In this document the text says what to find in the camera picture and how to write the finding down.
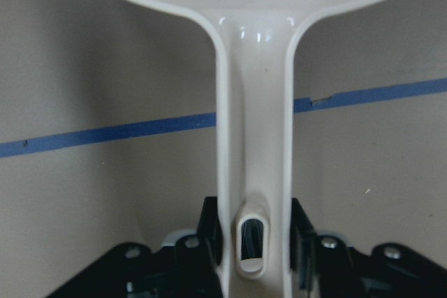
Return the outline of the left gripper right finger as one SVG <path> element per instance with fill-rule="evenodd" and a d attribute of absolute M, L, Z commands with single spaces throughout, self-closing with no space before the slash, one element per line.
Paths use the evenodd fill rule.
<path fill-rule="evenodd" d="M 290 266 L 294 297 L 366 297 L 346 244 L 314 229 L 298 199 L 291 200 Z"/>

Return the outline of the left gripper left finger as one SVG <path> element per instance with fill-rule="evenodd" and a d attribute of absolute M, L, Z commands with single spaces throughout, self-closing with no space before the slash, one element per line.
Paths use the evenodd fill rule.
<path fill-rule="evenodd" d="M 206 197 L 196 232 L 175 244 L 174 297 L 222 297 L 217 274 L 223 235 L 216 197 Z"/>

